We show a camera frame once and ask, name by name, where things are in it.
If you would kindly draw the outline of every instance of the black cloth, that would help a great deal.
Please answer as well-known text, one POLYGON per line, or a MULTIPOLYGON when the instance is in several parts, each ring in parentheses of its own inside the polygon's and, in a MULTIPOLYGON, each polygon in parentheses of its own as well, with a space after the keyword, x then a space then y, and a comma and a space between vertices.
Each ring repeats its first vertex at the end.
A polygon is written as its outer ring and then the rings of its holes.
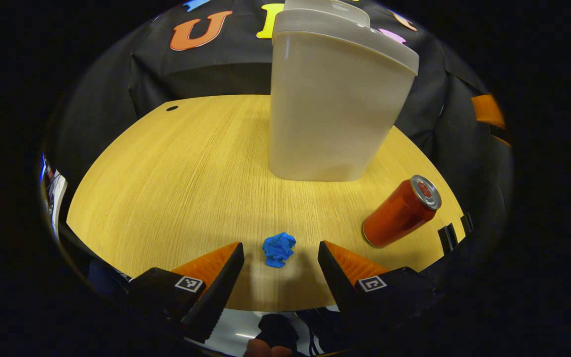
POLYGON ((263 315, 259 321, 259 329, 261 332, 256 339, 265 341, 270 348, 283 346, 290 348, 292 352, 296 351, 299 335, 287 317, 279 314, 263 315))
POLYGON ((349 350, 355 346, 352 338, 346 334, 340 312, 326 307, 320 309, 298 310, 296 316, 310 329, 311 335, 319 339, 319 346, 324 353, 349 350))

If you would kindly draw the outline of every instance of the wooden table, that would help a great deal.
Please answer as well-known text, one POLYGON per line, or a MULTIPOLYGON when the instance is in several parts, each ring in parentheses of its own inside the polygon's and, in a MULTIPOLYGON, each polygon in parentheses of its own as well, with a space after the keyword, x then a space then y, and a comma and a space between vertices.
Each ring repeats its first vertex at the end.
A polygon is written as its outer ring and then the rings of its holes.
POLYGON ((94 162, 73 197, 68 225, 129 276, 150 267, 170 270, 239 240, 245 264, 227 307, 263 311, 335 303, 317 262, 322 239, 389 269, 420 271, 443 255, 439 228, 452 222, 463 238, 462 210, 451 189, 397 128, 358 181, 287 181, 268 169, 269 118, 267 95, 163 104, 94 162), (369 246, 363 219, 413 174, 434 183, 442 208, 386 248, 369 246), (281 232, 297 244, 285 267, 276 269, 266 266, 261 244, 281 232))

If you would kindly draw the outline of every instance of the yellow letter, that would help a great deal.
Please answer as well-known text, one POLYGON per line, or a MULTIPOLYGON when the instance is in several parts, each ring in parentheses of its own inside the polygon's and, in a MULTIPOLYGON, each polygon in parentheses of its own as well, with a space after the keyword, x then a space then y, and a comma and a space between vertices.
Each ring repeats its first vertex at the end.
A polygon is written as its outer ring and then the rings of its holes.
POLYGON ((261 7, 266 10, 266 22, 263 30, 257 32, 257 38, 272 38, 272 28, 275 26, 275 17, 284 9, 283 4, 265 4, 261 7))

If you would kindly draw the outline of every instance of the person's hand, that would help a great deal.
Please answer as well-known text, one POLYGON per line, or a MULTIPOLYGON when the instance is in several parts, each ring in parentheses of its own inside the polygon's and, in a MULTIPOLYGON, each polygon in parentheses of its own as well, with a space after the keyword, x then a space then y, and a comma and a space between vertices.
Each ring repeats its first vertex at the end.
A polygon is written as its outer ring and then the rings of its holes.
POLYGON ((281 346, 270 348, 265 341, 252 339, 248 341, 244 357, 290 357, 292 350, 281 346))

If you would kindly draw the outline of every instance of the black clip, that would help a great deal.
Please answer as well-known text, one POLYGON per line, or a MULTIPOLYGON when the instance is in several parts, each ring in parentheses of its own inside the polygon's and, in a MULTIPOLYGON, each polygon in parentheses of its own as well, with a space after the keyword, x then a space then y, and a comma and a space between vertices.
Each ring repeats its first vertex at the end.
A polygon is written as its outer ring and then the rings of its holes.
POLYGON ((464 227, 464 233, 469 235, 473 231, 473 221, 471 220, 471 215, 468 212, 460 218, 462 220, 462 227, 464 227))
POLYGON ((450 253, 457 246, 457 236, 455 235, 455 229, 453 228, 453 223, 448 226, 442 227, 438 231, 440 236, 440 241, 442 242, 442 250, 444 254, 450 253))

